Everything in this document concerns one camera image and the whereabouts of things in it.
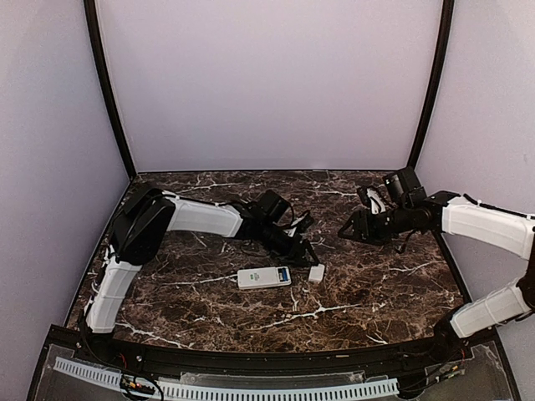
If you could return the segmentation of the white battery cover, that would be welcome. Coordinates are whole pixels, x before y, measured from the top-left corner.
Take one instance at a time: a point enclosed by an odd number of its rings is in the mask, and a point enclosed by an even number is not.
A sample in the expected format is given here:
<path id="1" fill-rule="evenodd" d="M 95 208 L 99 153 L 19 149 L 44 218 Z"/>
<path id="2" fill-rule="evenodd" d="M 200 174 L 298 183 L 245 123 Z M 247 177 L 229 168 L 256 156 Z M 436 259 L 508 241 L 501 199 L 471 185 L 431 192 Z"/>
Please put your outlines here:
<path id="1" fill-rule="evenodd" d="M 308 274 L 308 280 L 310 282 L 321 282 L 324 279 L 325 265 L 318 264 L 311 266 Z"/>

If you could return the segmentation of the white remote control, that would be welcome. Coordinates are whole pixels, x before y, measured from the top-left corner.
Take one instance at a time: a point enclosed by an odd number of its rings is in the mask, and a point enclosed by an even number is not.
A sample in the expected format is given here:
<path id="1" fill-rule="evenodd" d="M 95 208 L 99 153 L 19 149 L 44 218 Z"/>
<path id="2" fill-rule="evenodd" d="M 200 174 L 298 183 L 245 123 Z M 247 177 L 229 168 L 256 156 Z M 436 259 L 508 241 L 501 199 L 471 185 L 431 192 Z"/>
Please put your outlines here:
<path id="1" fill-rule="evenodd" d="M 280 281 L 279 269 L 284 269 L 288 273 L 287 282 Z M 237 272 L 237 285 L 242 290 L 285 287 L 291 283 L 292 279 L 286 266 L 242 269 Z"/>

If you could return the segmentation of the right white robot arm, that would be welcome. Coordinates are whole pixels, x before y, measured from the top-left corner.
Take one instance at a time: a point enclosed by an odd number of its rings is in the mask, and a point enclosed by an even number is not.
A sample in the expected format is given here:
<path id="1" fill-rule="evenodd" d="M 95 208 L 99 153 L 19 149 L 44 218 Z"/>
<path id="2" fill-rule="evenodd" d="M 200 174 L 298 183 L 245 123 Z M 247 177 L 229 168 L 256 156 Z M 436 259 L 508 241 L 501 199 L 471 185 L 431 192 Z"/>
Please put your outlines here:
<path id="1" fill-rule="evenodd" d="M 426 193 L 415 170 L 405 167 L 383 178 L 392 206 L 372 186 L 358 191 L 362 208 L 339 229 L 341 238 L 383 246 L 400 234 L 434 231 L 460 236 L 503 249 L 527 261 L 522 277 L 446 315 L 426 354 L 445 362 L 459 340 L 483 329 L 534 313 L 534 217 L 488 205 L 467 194 L 447 190 Z"/>

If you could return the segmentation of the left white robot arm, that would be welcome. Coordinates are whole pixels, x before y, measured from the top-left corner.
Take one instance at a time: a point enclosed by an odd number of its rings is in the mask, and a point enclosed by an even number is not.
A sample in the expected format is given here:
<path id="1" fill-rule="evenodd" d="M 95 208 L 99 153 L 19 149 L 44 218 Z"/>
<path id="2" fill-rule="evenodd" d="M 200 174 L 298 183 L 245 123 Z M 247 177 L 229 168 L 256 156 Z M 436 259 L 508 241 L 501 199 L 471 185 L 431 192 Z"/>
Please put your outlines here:
<path id="1" fill-rule="evenodd" d="M 92 294 L 79 316 L 79 328 L 89 331 L 84 348 L 100 364 L 118 357 L 117 344 L 105 334 L 115 329 L 116 318 L 131 283 L 141 268 L 155 259 L 166 235 L 188 231 L 222 238 L 255 241 L 278 261 L 276 266 L 241 269 L 241 289 L 285 287 L 292 268 L 307 268 L 310 282 L 324 279 L 325 266 L 304 233 L 313 224 L 309 211 L 280 219 L 291 204 L 273 190 L 257 200 L 212 203 L 182 197 L 146 185 L 128 199 L 112 222 L 104 262 L 92 283 Z"/>

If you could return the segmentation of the black front rail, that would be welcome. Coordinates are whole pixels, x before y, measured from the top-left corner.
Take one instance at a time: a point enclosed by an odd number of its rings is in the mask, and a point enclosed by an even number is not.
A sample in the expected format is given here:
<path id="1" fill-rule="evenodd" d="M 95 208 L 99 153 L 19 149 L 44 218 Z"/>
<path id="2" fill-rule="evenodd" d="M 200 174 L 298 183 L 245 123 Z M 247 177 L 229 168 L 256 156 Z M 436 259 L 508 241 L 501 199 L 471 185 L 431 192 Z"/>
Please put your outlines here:
<path id="1" fill-rule="evenodd" d="M 443 338 L 423 338 L 342 351 L 224 353 L 132 343 L 111 335 L 82 334 L 53 325 L 45 342 L 72 350 L 76 358 L 152 378 L 179 377 L 183 373 L 290 376 L 353 371 L 409 376 L 421 374 L 434 364 L 470 357 L 469 347 L 493 339 L 495 333 L 493 329 L 486 330 L 456 343 L 446 343 Z"/>

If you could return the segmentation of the right black frame post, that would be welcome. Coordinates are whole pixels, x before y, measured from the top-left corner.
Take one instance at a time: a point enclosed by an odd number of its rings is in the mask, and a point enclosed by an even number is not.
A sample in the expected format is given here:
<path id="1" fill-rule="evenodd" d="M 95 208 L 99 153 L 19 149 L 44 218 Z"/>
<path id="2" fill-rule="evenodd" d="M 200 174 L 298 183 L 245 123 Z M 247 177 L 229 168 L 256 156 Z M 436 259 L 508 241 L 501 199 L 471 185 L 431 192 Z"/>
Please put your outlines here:
<path id="1" fill-rule="evenodd" d="M 436 103 L 436 98 L 441 83 L 441 75 L 446 61 L 446 52 L 449 43 L 451 25 L 453 20 L 453 13 L 455 8 L 454 0 L 443 0 L 441 7 L 441 16 L 439 21 L 439 28 L 436 37 L 436 48 L 432 60 L 430 77 L 425 92 L 425 98 L 420 113 L 419 122 L 415 132 L 415 138 L 410 149 L 407 166 L 416 168 L 418 165 L 421 152 L 425 143 L 431 116 Z"/>

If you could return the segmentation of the black frame post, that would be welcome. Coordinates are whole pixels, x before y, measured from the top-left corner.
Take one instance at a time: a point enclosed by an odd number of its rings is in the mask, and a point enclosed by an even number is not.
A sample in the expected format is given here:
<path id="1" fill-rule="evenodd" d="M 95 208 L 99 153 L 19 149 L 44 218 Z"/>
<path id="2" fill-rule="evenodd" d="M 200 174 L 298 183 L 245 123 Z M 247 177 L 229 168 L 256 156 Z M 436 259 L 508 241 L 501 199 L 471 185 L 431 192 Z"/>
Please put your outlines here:
<path id="1" fill-rule="evenodd" d="M 110 80 L 110 74 L 104 55 L 103 39 L 99 29 L 99 17 L 97 15 L 97 2 L 95 0 L 83 0 L 86 25 L 89 33 L 89 41 L 96 68 L 100 91 L 103 96 L 104 106 L 108 115 L 110 126 L 115 138 L 125 172 L 132 181 L 137 176 L 135 163 L 130 153 L 123 125 L 120 121 L 119 109 L 115 100 L 114 91 Z"/>
<path id="2" fill-rule="evenodd" d="M 441 16 L 439 21 L 439 28 L 436 37 L 436 48 L 432 60 L 430 77 L 425 92 L 425 98 L 420 113 L 419 122 L 415 132 L 415 138 L 410 149 L 407 166 L 416 168 L 418 165 L 421 152 L 425 143 L 431 116 L 436 103 L 436 98 L 441 83 L 441 75 L 446 61 L 446 52 L 449 43 L 451 25 L 453 20 L 453 13 L 455 8 L 454 0 L 443 0 L 441 7 Z"/>

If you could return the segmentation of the left black frame post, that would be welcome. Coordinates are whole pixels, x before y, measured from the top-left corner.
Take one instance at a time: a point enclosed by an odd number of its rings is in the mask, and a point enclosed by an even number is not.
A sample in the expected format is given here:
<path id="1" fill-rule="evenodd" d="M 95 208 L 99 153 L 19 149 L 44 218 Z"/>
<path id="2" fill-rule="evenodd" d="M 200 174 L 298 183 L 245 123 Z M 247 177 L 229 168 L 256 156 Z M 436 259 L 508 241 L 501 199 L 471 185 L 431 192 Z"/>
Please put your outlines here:
<path id="1" fill-rule="evenodd" d="M 89 41 L 96 68 L 100 91 L 103 96 L 104 106 L 108 115 L 110 126 L 115 138 L 125 172 L 132 181 L 137 176 L 135 163 L 130 153 L 123 125 L 120 121 L 119 109 L 115 100 L 114 91 L 110 80 L 110 74 L 104 55 L 103 39 L 99 29 L 99 17 L 97 15 L 97 2 L 95 0 L 83 0 L 86 25 L 89 33 Z"/>

